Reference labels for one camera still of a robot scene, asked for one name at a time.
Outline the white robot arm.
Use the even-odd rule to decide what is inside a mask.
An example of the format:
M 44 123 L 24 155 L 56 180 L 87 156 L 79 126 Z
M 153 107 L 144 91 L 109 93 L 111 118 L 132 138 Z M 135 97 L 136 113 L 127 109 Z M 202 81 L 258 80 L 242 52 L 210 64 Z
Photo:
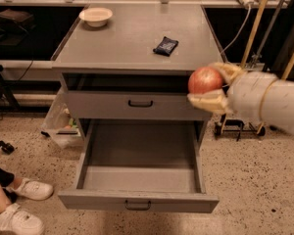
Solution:
M 229 63 L 212 63 L 188 79 L 188 101 L 197 109 L 264 122 L 294 135 L 294 82 Z

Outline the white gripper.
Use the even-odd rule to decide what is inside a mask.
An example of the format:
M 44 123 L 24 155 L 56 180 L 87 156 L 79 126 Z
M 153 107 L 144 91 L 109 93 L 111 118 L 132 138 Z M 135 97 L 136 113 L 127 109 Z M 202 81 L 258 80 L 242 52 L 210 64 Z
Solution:
M 227 97 L 222 89 L 204 94 L 189 93 L 190 104 L 200 110 L 217 115 L 233 113 L 241 119 L 260 122 L 260 108 L 267 89 L 277 80 L 272 73 L 245 72 L 237 65 L 215 62 L 210 67 L 217 70 L 230 85 Z

